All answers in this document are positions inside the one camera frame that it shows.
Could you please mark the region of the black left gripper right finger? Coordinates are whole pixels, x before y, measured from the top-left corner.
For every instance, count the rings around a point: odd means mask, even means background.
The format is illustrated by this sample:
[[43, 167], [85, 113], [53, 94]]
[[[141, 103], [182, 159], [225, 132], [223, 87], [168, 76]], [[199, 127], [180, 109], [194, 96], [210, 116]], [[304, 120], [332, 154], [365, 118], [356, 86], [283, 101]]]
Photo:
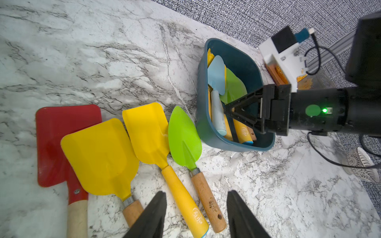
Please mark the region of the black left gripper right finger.
[[227, 195], [229, 231], [232, 238], [270, 238], [237, 191]]

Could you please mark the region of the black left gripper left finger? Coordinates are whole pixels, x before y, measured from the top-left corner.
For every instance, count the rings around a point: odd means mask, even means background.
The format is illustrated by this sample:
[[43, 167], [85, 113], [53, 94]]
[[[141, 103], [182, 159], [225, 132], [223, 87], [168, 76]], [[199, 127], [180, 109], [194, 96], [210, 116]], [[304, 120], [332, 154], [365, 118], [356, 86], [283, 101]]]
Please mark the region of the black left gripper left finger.
[[159, 191], [124, 238], [162, 238], [166, 208], [166, 193]]

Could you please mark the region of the light blue shovel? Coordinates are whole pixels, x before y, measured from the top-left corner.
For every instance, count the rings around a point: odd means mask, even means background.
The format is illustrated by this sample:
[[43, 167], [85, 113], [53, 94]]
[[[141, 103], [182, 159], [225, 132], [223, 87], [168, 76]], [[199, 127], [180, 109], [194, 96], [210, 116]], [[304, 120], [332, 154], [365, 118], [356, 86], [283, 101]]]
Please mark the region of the light blue shovel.
[[212, 123], [221, 136], [227, 134], [224, 111], [220, 100], [220, 95], [225, 94], [225, 64], [223, 58], [215, 56], [207, 69], [208, 85], [211, 91], [211, 115]]

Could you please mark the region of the red shovel wooden handle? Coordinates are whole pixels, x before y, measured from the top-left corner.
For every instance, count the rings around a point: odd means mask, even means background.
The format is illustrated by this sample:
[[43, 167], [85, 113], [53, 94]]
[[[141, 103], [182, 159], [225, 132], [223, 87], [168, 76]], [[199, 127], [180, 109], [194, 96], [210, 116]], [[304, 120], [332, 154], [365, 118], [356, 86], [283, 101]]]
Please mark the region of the red shovel wooden handle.
[[88, 236], [88, 192], [81, 186], [62, 148], [61, 139], [102, 122], [96, 105], [43, 107], [36, 114], [38, 183], [51, 187], [63, 182], [68, 188], [68, 238]]

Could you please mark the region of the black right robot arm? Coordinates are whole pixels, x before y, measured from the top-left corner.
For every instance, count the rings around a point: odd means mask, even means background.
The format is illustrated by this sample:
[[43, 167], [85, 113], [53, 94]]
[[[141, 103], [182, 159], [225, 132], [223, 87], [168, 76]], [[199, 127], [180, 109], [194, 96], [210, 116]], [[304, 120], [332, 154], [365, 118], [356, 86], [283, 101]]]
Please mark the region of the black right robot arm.
[[225, 106], [227, 116], [261, 134], [289, 130], [381, 135], [381, 14], [359, 19], [346, 66], [353, 87], [292, 92], [265, 85]]

